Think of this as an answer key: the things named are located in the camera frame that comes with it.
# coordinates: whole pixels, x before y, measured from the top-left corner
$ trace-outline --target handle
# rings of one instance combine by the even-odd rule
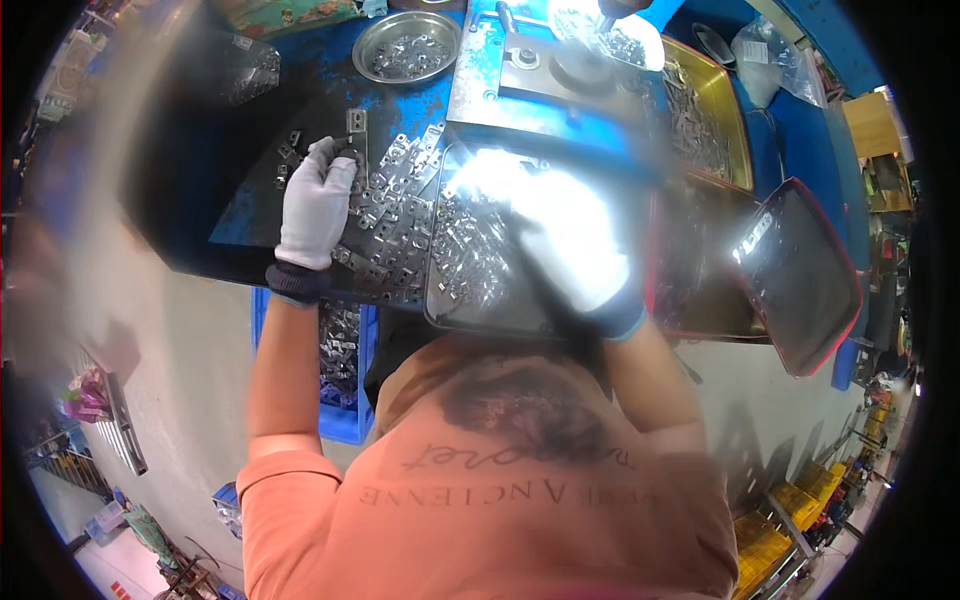
[[[510,5],[500,0],[496,3],[496,15],[500,17],[500,25],[503,31],[509,34],[516,33],[516,21],[514,21],[514,12],[510,10]]]

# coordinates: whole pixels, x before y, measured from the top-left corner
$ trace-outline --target cable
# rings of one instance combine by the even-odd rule
[[[753,108],[747,111],[747,114],[757,113],[761,115],[764,120],[766,120],[767,125],[770,126],[770,130],[774,135],[774,146],[777,147],[777,159],[780,161],[780,182],[783,183],[786,181],[786,164],[783,158],[783,150],[780,149],[780,140],[778,139],[777,131],[777,120],[774,119],[774,115],[770,114],[770,111],[766,108]]]

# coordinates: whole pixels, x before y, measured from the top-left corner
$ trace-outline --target yellow plastic crate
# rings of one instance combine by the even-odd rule
[[[843,463],[834,463],[829,469],[816,463],[806,464],[800,476],[797,477],[796,486],[816,500],[817,504],[814,511],[797,523],[801,531],[809,529],[817,520],[817,516],[824,511],[845,472],[847,472],[847,466]]]
[[[804,530],[802,525],[805,522],[809,520],[812,523],[820,514],[817,510],[817,499],[793,484],[781,483],[774,489],[773,496],[801,531]]]
[[[790,538],[775,527],[773,522],[758,512],[748,513],[733,522],[736,563],[740,572],[733,600],[746,598],[753,593],[790,547]]]

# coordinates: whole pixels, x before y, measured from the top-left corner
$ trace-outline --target wall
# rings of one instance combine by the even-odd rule
[[[156,554],[140,543],[133,529],[123,530],[104,547],[89,541],[74,558],[105,598],[153,600],[168,588],[156,567]],[[114,584],[119,584],[117,589],[111,589]]]
[[[63,481],[42,468],[31,469],[30,478],[40,496],[40,503],[64,543],[82,534],[84,525],[106,506],[97,494]]]

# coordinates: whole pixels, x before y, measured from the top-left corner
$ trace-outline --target pile of metal parts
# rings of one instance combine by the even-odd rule
[[[360,305],[325,302],[320,321],[320,402],[356,408]]]
[[[716,118],[700,107],[700,96],[686,69],[670,58],[663,67],[663,88],[670,109],[674,153],[690,166],[730,181],[730,140],[720,135]]]
[[[507,244],[496,199],[444,188],[430,254],[439,273],[437,288],[455,307],[487,309],[504,298],[510,276],[504,257]]]
[[[371,71],[384,79],[412,79],[439,70],[449,56],[450,49],[433,37],[407,34],[377,49]]]
[[[433,201],[419,194],[440,167],[438,142],[446,123],[427,127],[422,137],[396,136],[367,175],[357,170],[350,194],[348,224],[333,258],[356,273],[358,291],[375,300],[419,303],[433,232]],[[348,111],[349,143],[366,153],[367,114]]]
[[[598,33],[596,22],[590,14],[573,8],[559,8],[550,13],[550,26],[559,39],[575,39],[593,52],[646,68],[646,53],[640,40],[628,36],[615,26],[604,34]]]

